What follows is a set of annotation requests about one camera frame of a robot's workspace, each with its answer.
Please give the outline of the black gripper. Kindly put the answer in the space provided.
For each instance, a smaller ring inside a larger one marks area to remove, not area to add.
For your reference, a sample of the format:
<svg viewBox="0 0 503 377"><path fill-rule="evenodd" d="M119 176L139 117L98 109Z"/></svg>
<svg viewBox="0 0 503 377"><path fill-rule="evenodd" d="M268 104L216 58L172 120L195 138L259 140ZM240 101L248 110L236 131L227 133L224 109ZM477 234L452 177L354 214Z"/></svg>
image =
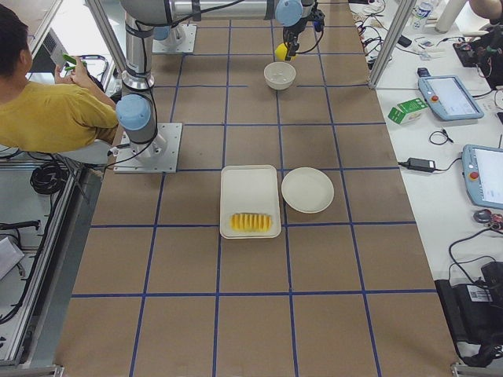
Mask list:
<svg viewBox="0 0 503 377"><path fill-rule="evenodd" d="M283 27L283 42L286 44L287 48L287 60L293 60L294 58L296 58L297 50L299 48L298 38L304 30L304 25L292 25L290 27Z"/></svg>

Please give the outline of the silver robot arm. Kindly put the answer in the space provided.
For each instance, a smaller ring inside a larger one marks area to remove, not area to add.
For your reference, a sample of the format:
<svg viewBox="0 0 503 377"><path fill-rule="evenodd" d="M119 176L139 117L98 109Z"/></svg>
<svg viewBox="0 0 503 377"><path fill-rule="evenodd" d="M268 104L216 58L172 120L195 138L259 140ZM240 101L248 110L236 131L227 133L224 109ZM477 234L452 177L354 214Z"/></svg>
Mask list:
<svg viewBox="0 0 503 377"><path fill-rule="evenodd" d="M316 1L123 1L126 12L126 68L123 96L116 107L129 138L131 159L141 167L162 170L173 137L164 135L157 121L153 97L152 44L157 28L175 29L186 20L204 16L217 20L276 20L283 26L286 57L299 54L299 34L308 23L325 27Z"/></svg>
<svg viewBox="0 0 503 377"><path fill-rule="evenodd" d="M185 31L181 25L153 28L153 39L164 45L180 45L185 41Z"/></svg>

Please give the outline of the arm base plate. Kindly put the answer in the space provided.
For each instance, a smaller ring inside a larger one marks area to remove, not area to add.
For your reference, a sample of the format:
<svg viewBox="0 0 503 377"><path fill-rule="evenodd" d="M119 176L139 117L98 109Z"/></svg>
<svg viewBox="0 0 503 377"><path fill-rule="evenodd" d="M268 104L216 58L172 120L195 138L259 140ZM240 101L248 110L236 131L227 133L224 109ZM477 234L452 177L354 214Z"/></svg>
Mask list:
<svg viewBox="0 0 503 377"><path fill-rule="evenodd" d="M180 45L164 45L153 39L152 53L153 54L184 54L192 53L196 40L196 25L195 24L179 24L185 31L185 41Z"/></svg>
<svg viewBox="0 0 503 377"><path fill-rule="evenodd" d="M178 166L182 138L181 123L158 123L157 136L147 145L132 143L124 131L116 163L112 166L118 174L175 173Z"/></svg>

